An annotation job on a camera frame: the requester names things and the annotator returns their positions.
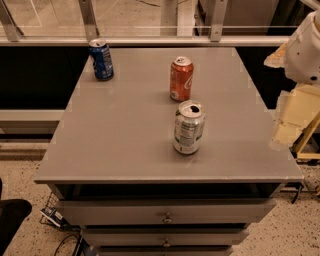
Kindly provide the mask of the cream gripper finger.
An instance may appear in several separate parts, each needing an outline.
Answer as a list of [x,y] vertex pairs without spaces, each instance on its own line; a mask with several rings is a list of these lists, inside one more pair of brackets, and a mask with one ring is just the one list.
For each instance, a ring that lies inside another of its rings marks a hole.
[[277,100],[269,146],[276,151],[291,147],[320,112],[320,86],[298,83]]
[[284,68],[286,66],[285,54],[288,43],[283,43],[275,52],[270,54],[264,60],[264,65],[270,68]]

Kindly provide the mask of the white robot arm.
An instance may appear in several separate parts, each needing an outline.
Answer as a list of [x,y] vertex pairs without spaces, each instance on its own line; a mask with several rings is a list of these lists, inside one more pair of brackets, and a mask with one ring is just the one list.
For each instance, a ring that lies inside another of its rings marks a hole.
[[264,65],[283,68],[285,76],[296,83],[277,100],[269,145],[280,151],[291,147],[320,112],[320,10],[309,13]]

